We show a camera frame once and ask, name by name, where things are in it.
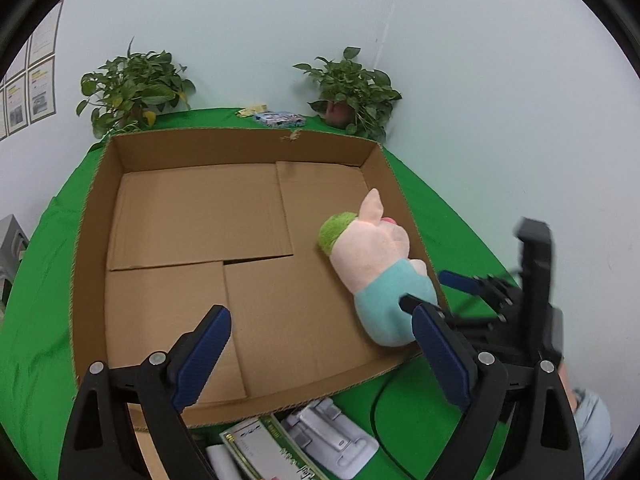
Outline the pig plush toy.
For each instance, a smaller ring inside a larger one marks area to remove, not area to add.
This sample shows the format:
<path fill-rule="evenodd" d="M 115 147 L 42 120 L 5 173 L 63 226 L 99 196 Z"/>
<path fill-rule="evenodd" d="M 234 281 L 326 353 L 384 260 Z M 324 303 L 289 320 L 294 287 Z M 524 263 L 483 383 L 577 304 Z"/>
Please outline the pig plush toy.
<path fill-rule="evenodd" d="M 401 309 L 400 298 L 437 304 L 436 286 L 426 262 L 410 256 L 407 231 L 384 214 L 378 190 L 367 192 L 356 212 L 326 220 L 318 246 L 354 297 L 356 315 L 373 342 L 387 348 L 411 344 L 411 316 Z"/>

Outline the white handheld fan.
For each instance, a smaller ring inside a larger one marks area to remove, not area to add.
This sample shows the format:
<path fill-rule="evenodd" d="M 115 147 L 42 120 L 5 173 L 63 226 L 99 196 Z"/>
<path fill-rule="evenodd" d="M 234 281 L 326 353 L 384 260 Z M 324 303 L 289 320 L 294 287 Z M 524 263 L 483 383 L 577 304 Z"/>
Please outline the white handheld fan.
<path fill-rule="evenodd" d="M 223 444 L 211 445 L 206 448 L 209 463 L 219 480 L 242 480 L 238 466 L 232 458 L 228 448 Z"/>

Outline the green white medicine box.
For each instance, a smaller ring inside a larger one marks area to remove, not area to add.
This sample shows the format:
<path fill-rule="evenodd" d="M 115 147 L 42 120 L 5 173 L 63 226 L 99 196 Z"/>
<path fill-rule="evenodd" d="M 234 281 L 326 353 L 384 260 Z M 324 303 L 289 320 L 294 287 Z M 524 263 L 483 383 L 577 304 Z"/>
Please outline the green white medicine box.
<path fill-rule="evenodd" d="M 221 431 L 221 442 L 250 479 L 326 480 L 321 468 L 273 414 L 251 417 Z"/>

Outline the green table cloth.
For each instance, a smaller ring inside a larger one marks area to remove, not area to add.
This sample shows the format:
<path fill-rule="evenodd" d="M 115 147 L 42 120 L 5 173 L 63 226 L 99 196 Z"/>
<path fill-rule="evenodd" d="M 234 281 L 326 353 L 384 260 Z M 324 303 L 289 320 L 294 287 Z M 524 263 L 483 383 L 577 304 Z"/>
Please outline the green table cloth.
<path fill-rule="evenodd" d="M 39 479 L 54 479 L 77 388 L 70 348 L 70 271 L 85 198 L 102 154 L 87 148 L 43 211 L 18 269 L 1 325 L 1 423 Z M 437 270 L 510 275 L 473 230 L 392 152 L 387 152 Z M 426 475 L 460 414 L 449 405 L 422 359 L 346 390 L 336 404 L 364 429 L 375 428 L 385 451 L 363 479 Z"/>

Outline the large open cardboard tray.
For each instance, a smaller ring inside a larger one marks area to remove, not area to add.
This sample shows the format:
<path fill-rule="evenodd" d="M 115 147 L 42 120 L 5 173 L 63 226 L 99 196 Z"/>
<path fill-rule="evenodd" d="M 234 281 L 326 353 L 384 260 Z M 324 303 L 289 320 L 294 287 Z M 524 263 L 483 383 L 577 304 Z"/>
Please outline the large open cardboard tray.
<path fill-rule="evenodd" d="M 416 347 L 385 348 L 317 236 L 370 190 L 425 245 L 387 158 L 372 141 L 305 130 L 195 128 L 113 136 L 100 157 L 76 242 L 72 348 L 136 365 L 168 350 L 215 304 L 232 336 L 191 427 L 233 422 L 333 396 L 398 366 Z"/>

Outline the right potted plant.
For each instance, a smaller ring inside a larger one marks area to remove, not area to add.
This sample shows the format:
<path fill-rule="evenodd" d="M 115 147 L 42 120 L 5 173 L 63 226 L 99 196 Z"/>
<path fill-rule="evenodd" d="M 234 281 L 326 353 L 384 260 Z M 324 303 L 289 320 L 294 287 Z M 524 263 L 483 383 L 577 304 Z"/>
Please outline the right potted plant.
<path fill-rule="evenodd" d="M 321 67 L 309 63 L 296 63 L 293 67 L 318 87 L 318 99 L 309 102 L 309 107 L 326 122 L 331 105 L 345 105 L 347 117 L 342 120 L 341 129 L 351 136 L 384 143 L 386 126 L 402 95 L 385 72 L 364 67 L 358 61 L 360 51 L 360 47 L 348 46 L 339 60 L 316 56 Z"/>

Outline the potted plant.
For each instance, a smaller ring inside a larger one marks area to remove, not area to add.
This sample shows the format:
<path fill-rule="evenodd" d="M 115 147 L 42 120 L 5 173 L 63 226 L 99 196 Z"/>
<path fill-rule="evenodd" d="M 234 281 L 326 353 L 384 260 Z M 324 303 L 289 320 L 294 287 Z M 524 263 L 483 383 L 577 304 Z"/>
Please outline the potted plant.
<path fill-rule="evenodd" d="M 351 136 L 384 143 L 386 126 L 402 95 L 385 72 L 364 67 L 358 61 L 360 51 L 360 47 L 348 46 L 339 60 L 316 56 L 321 67 L 309 63 L 296 63 L 293 67 L 318 87 L 318 99 L 309 102 L 309 107 L 326 122 L 331 105 L 345 105 L 347 117 L 342 120 L 341 129 Z"/>
<path fill-rule="evenodd" d="M 180 106 L 188 108 L 195 93 L 186 66 L 166 50 L 128 50 L 83 74 L 79 87 L 76 114 L 90 113 L 97 139 L 152 128 L 160 114 Z"/>

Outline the grey plastic stool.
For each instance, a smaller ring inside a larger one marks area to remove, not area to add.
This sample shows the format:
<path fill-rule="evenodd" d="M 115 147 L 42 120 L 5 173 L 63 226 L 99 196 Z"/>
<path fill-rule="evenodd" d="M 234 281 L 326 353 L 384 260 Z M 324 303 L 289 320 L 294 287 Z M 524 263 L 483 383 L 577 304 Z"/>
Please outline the grey plastic stool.
<path fill-rule="evenodd" d="M 29 239 L 13 214 L 1 219 L 0 228 L 1 314 L 4 314 Z"/>

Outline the small blue packet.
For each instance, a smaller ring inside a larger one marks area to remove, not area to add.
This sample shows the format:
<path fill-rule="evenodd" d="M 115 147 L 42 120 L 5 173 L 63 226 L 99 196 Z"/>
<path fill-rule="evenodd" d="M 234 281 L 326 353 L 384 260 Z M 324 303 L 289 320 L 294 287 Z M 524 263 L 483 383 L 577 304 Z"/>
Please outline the small blue packet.
<path fill-rule="evenodd" d="M 306 124 L 306 118 L 299 114 L 260 112 L 254 115 L 256 122 L 270 128 L 299 128 Z"/>

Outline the left potted plant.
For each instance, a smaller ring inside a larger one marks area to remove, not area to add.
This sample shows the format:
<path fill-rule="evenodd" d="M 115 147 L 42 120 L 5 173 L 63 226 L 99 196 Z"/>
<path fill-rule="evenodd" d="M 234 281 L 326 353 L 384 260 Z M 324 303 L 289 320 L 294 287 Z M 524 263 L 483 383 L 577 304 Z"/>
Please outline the left potted plant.
<path fill-rule="evenodd" d="M 97 139 L 152 128 L 160 114 L 180 106 L 188 108 L 195 93 L 186 66 L 166 50 L 128 50 L 83 74 L 79 87 L 76 114 L 90 113 Z"/>

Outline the framed certificate lower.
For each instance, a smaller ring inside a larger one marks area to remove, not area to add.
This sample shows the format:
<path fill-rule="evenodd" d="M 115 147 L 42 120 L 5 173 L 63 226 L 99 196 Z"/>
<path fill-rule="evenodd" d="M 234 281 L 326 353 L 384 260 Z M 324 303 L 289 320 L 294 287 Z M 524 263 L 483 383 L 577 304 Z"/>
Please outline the framed certificate lower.
<path fill-rule="evenodd" d="M 51 55 L 27 72 L 30 122 L 39 122 L 56 112 L 54 66 L 55 56 Z"/>

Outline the framed certificate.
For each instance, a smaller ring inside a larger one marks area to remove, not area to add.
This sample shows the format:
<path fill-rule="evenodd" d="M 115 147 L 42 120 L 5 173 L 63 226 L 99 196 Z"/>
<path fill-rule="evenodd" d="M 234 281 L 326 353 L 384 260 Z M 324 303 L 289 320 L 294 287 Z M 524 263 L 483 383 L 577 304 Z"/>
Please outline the framed certificate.
<path fill-rule="evenodd" d="M 28 56 L 29 66 L 54 55 L 62 6 L 63 1 L 59 1 L 32 33 Z"/>
<path fill-rule="evenodd" d="M 27 72 L 30 122 L 39 122 L 56 112 L 54 66 L 55 56 L 51 55 Z"/>

